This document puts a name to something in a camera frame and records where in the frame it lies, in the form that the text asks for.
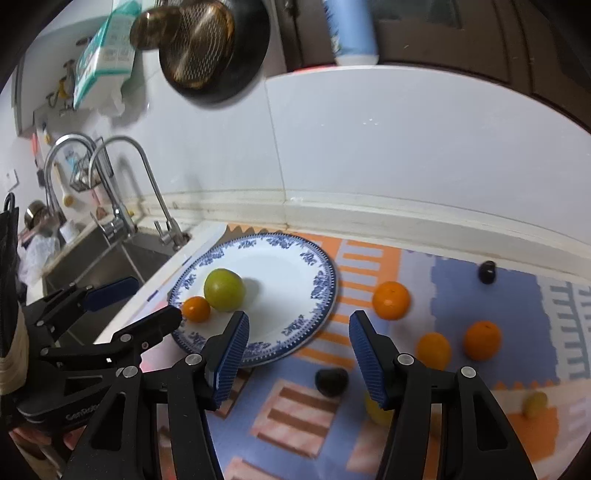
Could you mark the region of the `person's hand on gripper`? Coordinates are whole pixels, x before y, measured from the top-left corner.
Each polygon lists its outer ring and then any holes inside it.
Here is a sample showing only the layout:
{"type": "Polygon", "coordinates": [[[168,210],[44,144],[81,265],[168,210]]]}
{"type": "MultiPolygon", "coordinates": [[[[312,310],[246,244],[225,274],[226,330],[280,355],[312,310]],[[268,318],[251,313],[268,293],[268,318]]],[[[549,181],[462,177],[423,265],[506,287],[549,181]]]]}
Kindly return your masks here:
{"type": "MultiPolygon", "coordinates": [[[[74,450],[81,435],[84,432],[84,427],[78,428],[63,436],[63,444],[70,450],[74,450]]],[[[28,454],[35,458],[44,459],[41,447],[50,446],[51,438],[45,433],[36,430],[28,424],[23,424],[9,432],[10,437],[14,443],[28,454]]]]}

